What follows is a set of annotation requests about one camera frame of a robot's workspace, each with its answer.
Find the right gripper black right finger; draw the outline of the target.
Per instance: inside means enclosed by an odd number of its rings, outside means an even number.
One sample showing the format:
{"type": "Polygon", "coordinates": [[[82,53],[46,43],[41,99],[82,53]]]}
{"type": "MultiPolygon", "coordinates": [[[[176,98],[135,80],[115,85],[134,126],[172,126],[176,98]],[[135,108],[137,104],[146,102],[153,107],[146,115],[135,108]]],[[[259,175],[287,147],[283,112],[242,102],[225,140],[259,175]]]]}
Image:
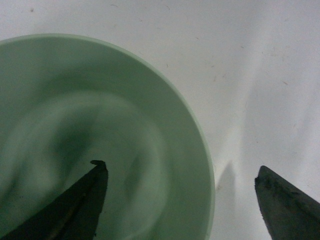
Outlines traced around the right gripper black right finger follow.
{"type": "Polygon", "coordinates": [[[273,240],[318,240],[320,203],[262,165],[254,181],[259,209],[273,240]]]}

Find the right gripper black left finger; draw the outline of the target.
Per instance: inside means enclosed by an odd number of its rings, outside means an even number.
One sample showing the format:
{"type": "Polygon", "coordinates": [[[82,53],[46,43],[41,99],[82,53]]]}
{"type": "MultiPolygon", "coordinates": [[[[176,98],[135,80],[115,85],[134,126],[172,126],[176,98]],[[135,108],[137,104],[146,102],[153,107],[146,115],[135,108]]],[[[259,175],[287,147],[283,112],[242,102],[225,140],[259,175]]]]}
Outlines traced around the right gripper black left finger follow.
{"type": "Polygon", "coordinates": [[[59,195],[24,221],[3,240],[92,240],[105,202],[109,172],[102,160],[59,195]]]}

